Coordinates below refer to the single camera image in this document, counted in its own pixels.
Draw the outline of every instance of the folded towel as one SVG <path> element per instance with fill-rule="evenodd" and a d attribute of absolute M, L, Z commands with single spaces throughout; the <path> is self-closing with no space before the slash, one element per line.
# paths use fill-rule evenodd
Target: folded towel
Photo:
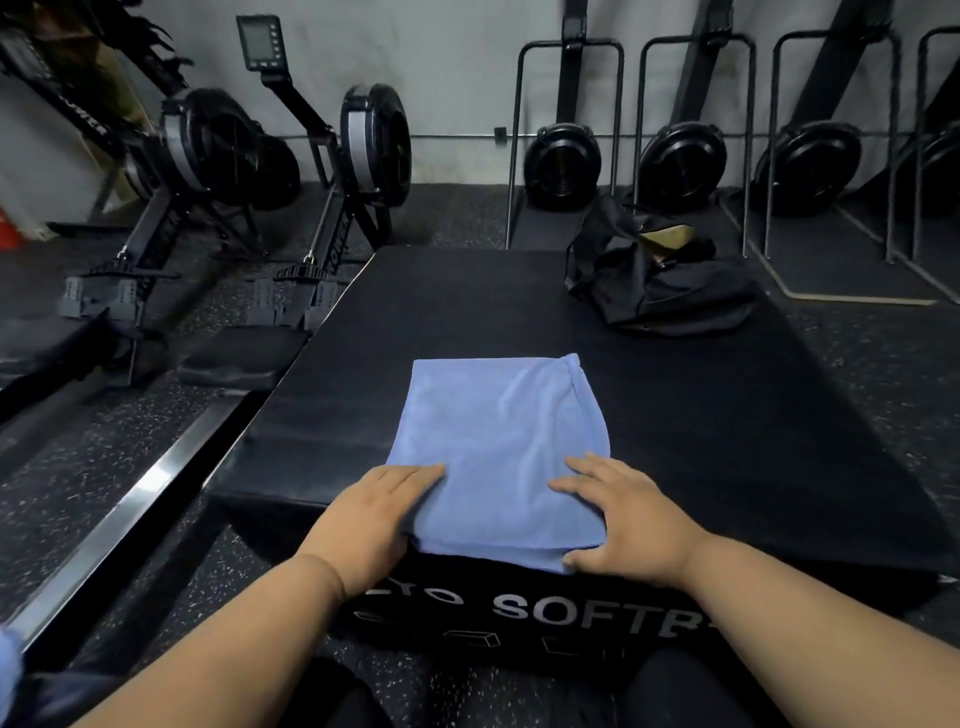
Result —
<path fill-rule="evenodd" d="M 446 463 L 413 515 L 420 550 L 563 572 L 566 551 L 607 538 L 601 514 L 547 487 L 588 451 L 610 440 L 576 354 L 418 359 L 387 462 Z"/>

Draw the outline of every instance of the hand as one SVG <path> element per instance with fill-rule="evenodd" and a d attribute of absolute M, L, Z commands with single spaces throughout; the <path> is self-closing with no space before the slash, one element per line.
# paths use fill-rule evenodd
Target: hand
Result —
<path fill-rule="evenodd" d="M 570 551 L 564 564 L 683 589 L 686 564 L 710 534 L 653 480 L 619 460 L 588 453 L 585 458 L 568 457 L 566 464 L 582 475 L 551 480 L 550 487 L 575 493 L 603 510 L 607 542 Z"/>
<path fill-rule="evenodd" d="M 326 562 L 340 579 L 342 598 L 362 594 L 406 552 L 400 521 L 445 472 L 444 465 L 374 468 L 327 506 L 297 554 Z"/>

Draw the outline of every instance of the black padded seat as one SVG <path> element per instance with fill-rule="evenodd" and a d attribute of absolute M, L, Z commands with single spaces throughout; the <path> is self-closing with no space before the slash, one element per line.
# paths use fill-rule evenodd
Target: black padded seat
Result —
<path fill-rule="evenodd" d="M 42 319 L 0 321 L 0 376 L 36 375 L 71 359 L 86 360 L 92 340 L 103 332 L 97 319 Z"/>
<path fill-rule="evenodd" d="M 936 574 L 960 572 L 936 505 L 765 296 L 730 334 L 632 336 L 566 293 L 564 258 L 378 251 L 211 476 L 210 504 L 253 551 L 282 561 L 344 488 L 386 461 L 415 359 L 576 352 L 614 457 L 708 529 L 894 612 L 926 598 Z M 589 675 L 618 661 L 636 672 L 663 638 L 704 652 L 721 642 L 671 590 L 414 549 L 335 629 L 391 649 L 462 649 L 536 669 L 565 661 Z"/>
<path fill-rule="evenodd" d="M 177 368 L 184 384 L 272 392 L 310 332 L 288 327 L 226 327 Z"/>
<path fill-rule="evenodd" d="M 631 336 L 564 290 L 563 253 L 386 248 L 212 478 L 286 557 L 382 464 L 414 359 L 580 355 L 612 452 L 711 530 L 797 560 L 957 570 L 930 497 L 760 296 L 726 335 Z M 272 518 L 276 511 L 277 518 Z"/>

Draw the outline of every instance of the orange object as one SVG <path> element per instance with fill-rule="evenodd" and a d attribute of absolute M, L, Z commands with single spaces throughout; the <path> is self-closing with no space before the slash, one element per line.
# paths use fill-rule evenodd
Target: orange object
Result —
<path fill-rule="evenodd" d="M 0 251 L 11 251 L 21 245 L 23 245 L 23 235 L 7 219 L 7 214 L 0 207 Z"/>

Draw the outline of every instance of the white wall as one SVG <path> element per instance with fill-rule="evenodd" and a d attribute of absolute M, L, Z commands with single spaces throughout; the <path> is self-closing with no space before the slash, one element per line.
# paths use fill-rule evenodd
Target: white wall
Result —
<path fill-rule="evenodd" d="M 28 234 L 85 219 L 100 173 L 74 128 L 16 79 L 0 76 L 0 206 Z"/>
<path fill-rule="evenodd" d="M 793 29 L 826 27 L 838 3 L 737 0 L 736 26 L 753 35 L 759 46 L 759 130 L 765 131 L 767 123 L 770 55 L 777 36 Z M 180 53 L 196 61 L 195 68 L 184 70 L 192 85 L 227 89 L 270 133 L 298 134 L 302 129 L 244 68 L 234 21 L 239 13 L 280 16 L 298 88 L 331 123 L 337 123 L 344 92 L 351 85 L 382 81 L 399 91 L 414 134 L 490 134 L 496 126 L 511 124 L 519 48 L 531 39 L 556 37 L 562 5 L 562 0 L 147 0 L 143 12 L 170 32 Z M 591 0 L 590 34 L 617 37 L 627 51 L 622 117 L 625 133 L 631 133 L 636 123 L 640 49 L 653 36 L 688 33 L 696 5 L 696 0 Z M 960 3 L 901 0 L 897 5 L 896 22 L 904 35 L 905 49 L 901 123 L 909 127 L 917 39 L 932 25 L 960 22 Z M 950 51 L 949 44 L 949 40 L 942 41 L 931 59 L 933 89 L 956 58 L 958 51 Z M 797 41 L 788 46 L 783 63 L 781 119 L 789 118 L 817 50 L 816 41 Z M 528 56 L 521 114 L 525 132 L 535 132 L 552 121 L 559 55 L 559 51 L 545 50 Z M 650 58 L 647 132 L 654 132 L 669 116 L 683 57 L 684 49 L 675 47 L 659 48 Z M 598 133 L 609 133 L 613 53 L 589 49 L 585 58 L 580 120 Z M 837 118 L 881 128 L 885 58 L 885 50 L 868 52 Z M 731 47 L 723 52 L 705 108 L 705 121 L 730 131 L 742 128 L 746 67 L 746 55 L 740 50 Z M 0 81 L 0 118 L 5 130 L 0 142 L 0 176 L 19 183 L 24 205 L 38 218 L 77 216 L 95 194 L 91 165 L 85 155 L 78 156 L 78 145 L 64 138 L 64 125 L 53 112 L 40 108 L 38 102 L 30 105 L 23 101 L 26 91 L 18 94 L 12 88 L 15 82 Z M 152 94 L 148 91 L 143 95 L 148 109 L 155 109 Z M 42 123 L 35 118 L 39 116 L 44 117 Z M 755 154 L 764 144 L 757 144 Z M 294 146 L 304 172 L 312 174 L 305 143 L 295 142 Z M 609 141 L 602 146 L 607 152 Z M 742 150 L 734 141 L 730 146 L 727 182 L 735 182 Z M 871 150 L 868 152 L 861 178 L 882 163 Z M 416 139 L 414 154 L 418 182 L 493 183 L 507 179 L 508 151 L 495 147 L 490 138 Z M 619 164 L 622 182 L 629 178 L 632 158 L 633 141 L 626 139 Z M 24 168 L 27 159 L 34 169 Z"/>

